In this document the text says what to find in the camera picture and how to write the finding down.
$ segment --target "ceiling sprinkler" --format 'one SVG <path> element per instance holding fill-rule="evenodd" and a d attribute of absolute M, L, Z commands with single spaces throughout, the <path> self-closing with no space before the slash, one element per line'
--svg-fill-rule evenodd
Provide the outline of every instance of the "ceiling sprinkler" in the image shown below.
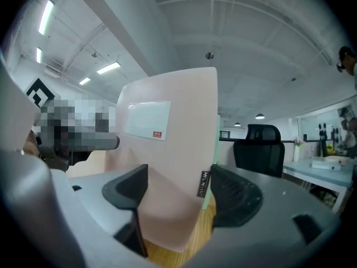
<path fill-rule="evenodd" d="M 206 59 L 208 59 L 208 60 L 213 59 L 213 57 L 214 57 L 214 54 L 212 54 L 211 52 L 208 52 L 208 53 L 206 54 Z"/>

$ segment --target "flower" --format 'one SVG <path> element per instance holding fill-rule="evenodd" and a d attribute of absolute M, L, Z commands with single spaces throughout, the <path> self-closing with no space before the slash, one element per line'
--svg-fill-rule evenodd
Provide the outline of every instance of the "flower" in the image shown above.
<path fill-rule="evenodd" d="M 298 137 L 295 137 L 294 138 L 294 143 L 295 143 L 295 145 L 296 146 L 300 146 L 301 144 L 303 144 L 303 143 L 305 143 L 303 140 L 301 140 L 300 138 L 298 138 Z"/>

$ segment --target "black mesh chair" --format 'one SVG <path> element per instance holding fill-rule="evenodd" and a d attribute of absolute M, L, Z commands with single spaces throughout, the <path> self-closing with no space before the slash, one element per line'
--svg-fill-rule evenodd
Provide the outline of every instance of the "black mesh chair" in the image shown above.
<path fill-rule="evenodd" d="M 285 147 L 275 126 L 249 124 L 245 140 L 234 142 L 233 153 L 238 168 L 282 177 Z"/>

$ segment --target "chair headrest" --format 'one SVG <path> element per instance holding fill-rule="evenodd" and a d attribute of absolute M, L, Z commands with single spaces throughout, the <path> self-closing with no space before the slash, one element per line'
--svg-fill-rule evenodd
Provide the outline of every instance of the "chair headrest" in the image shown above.
<path fill-rule="evenodd" d="M 281 141 L 279 129 L 273 125 L 249 124 L 246 142 L 277 144 Z"/>

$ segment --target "wooden floor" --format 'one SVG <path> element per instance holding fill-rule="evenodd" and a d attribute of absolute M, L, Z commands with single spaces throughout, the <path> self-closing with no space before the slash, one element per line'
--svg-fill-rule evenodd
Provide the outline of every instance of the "wooden floor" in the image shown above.
<path fill-rule="evenodd" d="M 149 254 L 147 260 L 167 268 L 182 266 L 210 239 L 214 215 L 216 215 L 216 206 L 210 202 L 206 210 L 201 210 L 189 245 L 183 253 L 167 250 L 145 240 Z"/>

